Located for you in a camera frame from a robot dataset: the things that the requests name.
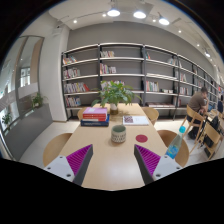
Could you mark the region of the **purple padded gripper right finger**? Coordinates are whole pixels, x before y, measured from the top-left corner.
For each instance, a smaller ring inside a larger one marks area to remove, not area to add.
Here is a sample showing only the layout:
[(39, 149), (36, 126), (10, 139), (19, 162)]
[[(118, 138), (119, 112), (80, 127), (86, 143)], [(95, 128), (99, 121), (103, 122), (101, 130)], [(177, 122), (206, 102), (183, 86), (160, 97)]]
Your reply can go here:
[(182, 169), (182, 167), (169, 156), (159, 156), (137, 144), (134, 145), (134, 155), (145, 185)]

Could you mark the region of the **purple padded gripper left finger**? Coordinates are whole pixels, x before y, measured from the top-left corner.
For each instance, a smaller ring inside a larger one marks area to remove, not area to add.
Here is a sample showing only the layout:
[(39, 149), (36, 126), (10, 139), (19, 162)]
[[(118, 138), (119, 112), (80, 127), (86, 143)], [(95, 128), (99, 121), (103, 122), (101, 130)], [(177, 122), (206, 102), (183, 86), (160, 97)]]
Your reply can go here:
[(45, 170), (81, 186), (93, 156), (93, 145), (87, 145), (68, 156), (57, 156)]

